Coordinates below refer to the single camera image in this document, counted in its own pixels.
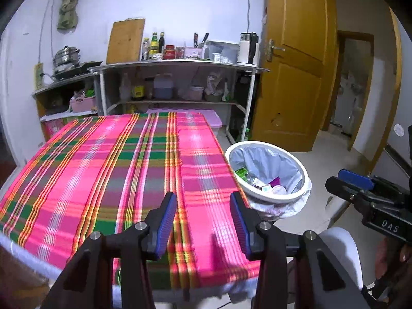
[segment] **electric kettle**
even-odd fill
[[[259,36],[254,32],[240,34],[239,53],[237,63],[240,65],[254,65],[259,63]]]

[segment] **pink bin lid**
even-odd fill
[[[218,114],[211,109],[175,109],[175,108],[161,108],[161,109],[149,109],[147,114],[161,113],[161,112],[191,112],[191,113],[201,113],[205,116],[207,123],[213,129],[219,129],[222,127],[222,121],[220,120]]]

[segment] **red jar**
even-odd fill
[[[163,50],[163,59],[176,59],[176,50],[174,45],[166,45]]]

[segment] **wooden door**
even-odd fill
[[[270,39],[284,51],[273,49],[271,62],[262,57],[270,72],[262,76],[252,139],[310,151],[332,90],[334,0],[268,0],[265,48]]]

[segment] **pink plaid tablecloth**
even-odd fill
[[[241,189],[215,135],[201,114],[178,114],[177,125],[183,196],[199,286],[257,277],[260,262],[249,262],[241,252],[230,214],[230,194]]]
[[[213,288],[258,276],[260,262],[241,252],[230,214],[230,194],[240,188],[201,114],[69,123],[9,188],[0,202],[0,230],[62,269],[92,231],[123,231],[169,190],[178,212],[167,253],[149,264],[154,290]],[[114,265],[116,284],[121,272]]]

